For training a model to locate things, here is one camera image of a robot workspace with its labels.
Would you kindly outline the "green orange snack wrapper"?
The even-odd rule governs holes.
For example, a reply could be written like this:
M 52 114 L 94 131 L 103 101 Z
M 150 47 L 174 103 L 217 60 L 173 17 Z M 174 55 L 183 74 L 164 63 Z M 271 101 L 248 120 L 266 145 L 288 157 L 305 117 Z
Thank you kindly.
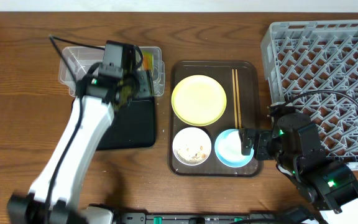
M 149 51 L 142 50 L 142 68 L 143 70 L 152 71 L 154 69 L 154 54 Z

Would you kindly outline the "white paper cup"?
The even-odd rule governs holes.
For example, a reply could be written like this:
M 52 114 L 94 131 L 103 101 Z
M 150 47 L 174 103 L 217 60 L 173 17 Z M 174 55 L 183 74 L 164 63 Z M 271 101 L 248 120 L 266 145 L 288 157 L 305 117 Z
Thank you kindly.
M 230 156 L 242 156 L 242 144 L 238 130 L 235 130 L 227 135 L 226 152 Z

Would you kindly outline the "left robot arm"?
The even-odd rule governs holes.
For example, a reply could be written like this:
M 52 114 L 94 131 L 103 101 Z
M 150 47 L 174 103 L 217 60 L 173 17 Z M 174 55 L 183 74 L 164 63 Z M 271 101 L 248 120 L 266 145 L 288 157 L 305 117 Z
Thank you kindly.
M 153 94 L 148 70 L 132 69 L 119 77 L 89 72 L 78 80 L 70 119 L 50 160 L 28 194 L 12 194 L 7 203 L 10 222 L 113 223 L 113 210 L 102 205 L 78 209 L 83 181 L 115 111 Z

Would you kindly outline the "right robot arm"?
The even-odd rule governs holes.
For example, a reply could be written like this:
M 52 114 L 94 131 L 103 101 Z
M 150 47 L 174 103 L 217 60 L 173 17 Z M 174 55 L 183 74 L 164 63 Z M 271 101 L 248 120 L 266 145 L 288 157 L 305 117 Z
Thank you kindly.
M 343 162 L 326 156 L 317 125 L 292 106 L 270 109 L 270 130 L 239 130 L 241 153 L 276 162 L 277 170 L 316 210 L 296 206 L 259 223 L 358 223 L 358 180 Z

